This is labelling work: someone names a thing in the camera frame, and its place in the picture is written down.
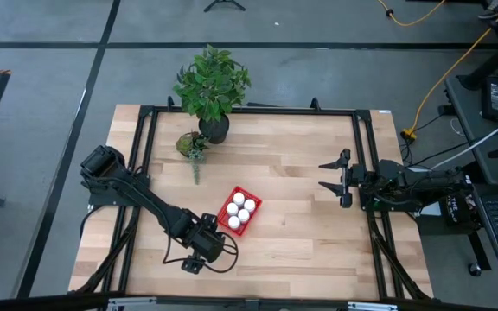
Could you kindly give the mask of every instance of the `wooden table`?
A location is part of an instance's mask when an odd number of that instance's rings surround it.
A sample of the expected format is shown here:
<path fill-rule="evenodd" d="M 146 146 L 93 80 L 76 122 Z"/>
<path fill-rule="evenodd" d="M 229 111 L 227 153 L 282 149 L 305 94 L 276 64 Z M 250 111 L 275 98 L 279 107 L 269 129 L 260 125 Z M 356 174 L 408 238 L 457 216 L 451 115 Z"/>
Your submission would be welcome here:
<path fill-rule="evenodd" d="M 139 105 L 118 105 L 112 120 L 107 144 L 126 159 L 138 111 Z M 391 114 L 371 113 L 380 159 L 401 162 Z M 338 182 L 341 173 L 319 169 L 319 164 L 334 161 L 343 148 L 355 150 L 351 118 L 263 114 L 232 114 L 229 118 L 227 139 L 205 151 L 207 163 L 201 165 L 201 184 L 196 186 L 191 167 L 175 150 L 175 142 L 180 135 L 198 129 L 197 119 L 184 113 L 159 113 L 150 188 L 166 202 L 199 215 L 217 213 L 235 186 L 259 196 L 263 200 L 259 213 L 245 235 L 236 238 L 237 265 L 226 274 L 202 270 L 199 275 L 181 270 L 180 263 L 162 265 L 167 238 L 157 219 L 142 209 L 127 293 L 377 300 L 367 218 L 360 209 L 359 196 L 353 196 L 352 208 L 341 209 L 339 199 L 318 185 L 319 181 Z M 366 139 L 364 125 L 361 131 Z M 365 152 L 370 168 L 367 147 Z M 351 162 L 357 163 L 356 152 Z M 87 221 L 70 289 L 83 285 L 105 258 L 117 210 L 103 208 Z M 418 286 L 432 295 L 416 224 L 404 213 L 390 213 L 390 217 L 400 262 Z M 189 254 L 190 250 L 172 244 L 170 258 Z M 224 254 L 212 265 L 224 269 L 232 260 Z M 112 289 L 118 286 L 121 266 L 119 258 Z M 393 295 L 388 267 L 384 259 L 388 292 Z"/>

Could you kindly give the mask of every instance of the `gray floor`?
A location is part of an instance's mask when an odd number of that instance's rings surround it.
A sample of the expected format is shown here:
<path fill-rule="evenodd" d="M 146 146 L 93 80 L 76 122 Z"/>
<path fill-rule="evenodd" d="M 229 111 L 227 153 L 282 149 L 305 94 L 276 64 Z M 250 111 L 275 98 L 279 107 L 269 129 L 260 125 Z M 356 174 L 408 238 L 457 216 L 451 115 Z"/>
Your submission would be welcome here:
<path fill-rule="evenodd" d="M 476 20 L 481 11 L 478 5 L 448 4 L 423 24 L 402 29 L 385 18 L 374 0 L 239 1 L 247 7 L 245 13 L 219 4 L 203 14 L 210 0 L 123 0 L 111 41 L 473 42 L 485 29 Z M 387 2 L 401 21 L 414 20 L 433 5 Z M 0 0 L 0 20 L 7 21 L 0 22 L 0 41 L 99 41 L 111 4 L 111 0 L 55 4 Z M 67 290 L 88 197 L 80 185 L 80 161 L 105 142 L 114 105 L 163 105 L 173 93 L 176 71 L 198 52 L 106 51 L 32 295 Z M 311 98 L 318 97 L 324 107 L 388 109 L 398 130 L 412 123 L 424 95 L 463 53 L 232 52 L 252 77 L 247 101 L 308 106 Z M 474 52 L 455 73 L 468 73 L 490 54 Z M 0 69 L 13 70 L 0 106 L 0 195 L 7 198 L 6 207 L 0 208 L 0 299 L 12 296 L 16 288 L 94 55 L 92 49 L 0 50 Z M 436 90 L 420 123 L 434 117 L 437 105 L 445 102 L 442 89 Z M 450 117 L 443 117 L 421 130 L 412 152 L 419 159 L 462 140 L 450 128 Z M 466 237 L 427 236 L 423 246 L 437 298 L 498 308 L 498 270 L 485 272 L 481 278 L 468 275 L 466 264 L 473 253 Z M 494 254 L 489 251 L 489 255 L 494 263 Z"/>

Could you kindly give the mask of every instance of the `red egg carton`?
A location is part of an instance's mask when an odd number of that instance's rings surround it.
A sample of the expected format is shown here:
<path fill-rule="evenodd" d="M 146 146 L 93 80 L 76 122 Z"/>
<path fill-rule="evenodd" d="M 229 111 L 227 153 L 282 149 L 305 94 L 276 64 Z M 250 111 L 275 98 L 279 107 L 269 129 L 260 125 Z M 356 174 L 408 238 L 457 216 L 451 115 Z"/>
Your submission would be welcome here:
<path fill-rule="evenodd" d="M 249 218 L 249 220 L 245 224 L 241 224 L 238 229 L 234 230 L 228 226 L 228 220 L 230 218 L 230 215 L 228 215 L 228 213 L 226 211 L 226 206 L 229 203 L 233 202 L 233 195 L 238 193 L 238 192 L 243 193 L 243 195 L 245 195 L 245 197 L 246 197 L 246 200 L 251 199 L 251 200 L 255 201 L 255 210 L 252 211 L 251 217 Z M 230 193 L 228 198 L 226 199 L 226 202 L 224 202 L 224 204 L 222 205 L 222 208 L 220 209 L 220 211 L 218 212 L 218 222 L 219 222 L 219 224 L 225 226 L 229 231 L 241 236 L 241 235 L 243 235 L 243 232 L 246 230 L 246 228 L 249 226 L 249 224 L 252 222 L 252 219 L 255 217 L 255 214 L 259 210 L 260 204 L 262 202 L 263 201 L 261 199 L 259 199 L 259 197 L 257 197 L 256 195 L 251 194 L 250 192 L 246 191 L 244 188 L 242 188 L 240 186 L 236 186 L 232 190 L 232 192 Z"/>

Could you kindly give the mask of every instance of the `black pot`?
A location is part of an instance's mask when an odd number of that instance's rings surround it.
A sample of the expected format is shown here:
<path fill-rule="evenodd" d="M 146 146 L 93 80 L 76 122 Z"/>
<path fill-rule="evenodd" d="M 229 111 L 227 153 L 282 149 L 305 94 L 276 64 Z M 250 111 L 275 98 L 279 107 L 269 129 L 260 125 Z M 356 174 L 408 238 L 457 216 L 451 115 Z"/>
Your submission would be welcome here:
<path fill-rule="evenodd" d="M 205 122 L 203 119 L 199 120 L 199 130 L 201 133 L 208 137 L 209 143 L 222 143 L 226 139 L 228 130 L 230 129 L 230 120 L 226 115 L 221 115 L 220 121 L 211 119 Z"/>

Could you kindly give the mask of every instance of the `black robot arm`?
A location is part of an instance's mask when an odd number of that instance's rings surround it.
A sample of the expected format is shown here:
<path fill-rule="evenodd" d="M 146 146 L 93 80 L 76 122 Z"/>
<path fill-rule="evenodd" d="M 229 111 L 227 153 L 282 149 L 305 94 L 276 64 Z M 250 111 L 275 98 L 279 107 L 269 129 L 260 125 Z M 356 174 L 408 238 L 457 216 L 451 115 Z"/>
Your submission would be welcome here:
<path fill-rule="evenodd" d="M 366 171 L 362 164 L 348 168 L 348 152 L 343 150 L 336 167 L 330 164 L 320 168 L 341 168 L 342 184 L 335 185 L 319 182 L 342 198 L 347 196 L 348 187 L 358 187 L 364 200 L 361 202 L 367 211 L 419 212 L 441 200 L 447 195 L 459 191 L 471 190 L 468 176 L 460 169 L 446 171 L 412 171 L 391 160 L 381 160 L 374 171 Z M 349 208 L 350 204 L 341 203 Z"/>
<path fill-rule="evenodd" d="M 98 146 L 80 166 L 82 185 L 92 194 L 115 195 L 127 206 L 144 207 L 157 217 L 166 234 L 184 248 L 193 248 L 194 257 L 212 263 L 222 253 L 225 237 L 216 231 L 216 216 L 204 213 L 199 218 L 188 209 L 167 204 L 149 190 L 143 178 L 125 168 L 123 156 L 114 148 Z"/>

